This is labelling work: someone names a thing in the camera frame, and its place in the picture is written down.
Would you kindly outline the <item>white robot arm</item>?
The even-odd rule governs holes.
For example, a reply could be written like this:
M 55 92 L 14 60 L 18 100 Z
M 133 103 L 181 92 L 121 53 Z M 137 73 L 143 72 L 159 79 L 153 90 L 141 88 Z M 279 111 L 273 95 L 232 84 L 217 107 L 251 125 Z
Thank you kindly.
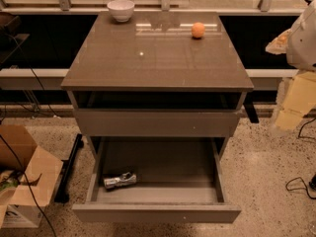
M 271 54 L 286 54 L 298 72 L 289 80 L 276 114 L 275 126 L 293 130 L 316 106 L 316 1 L 310 2 L 290 29 L 266 46 Z

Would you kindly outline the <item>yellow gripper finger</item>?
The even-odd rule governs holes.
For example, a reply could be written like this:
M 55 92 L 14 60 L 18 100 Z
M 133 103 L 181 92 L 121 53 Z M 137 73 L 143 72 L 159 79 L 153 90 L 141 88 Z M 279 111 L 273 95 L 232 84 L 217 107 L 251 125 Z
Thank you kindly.
M 290 80 L 281 103 L 275 125 L 281 130 L 293 130 L 316 107 L 316 73 L 307 71 Z
M 266 52 L 270 54 L 280 55 L 286 54 L 288 47 L 288 38 L 291 33 L 291 30 L 286 30 L 274 38 L 271 42 L 266 46 Z

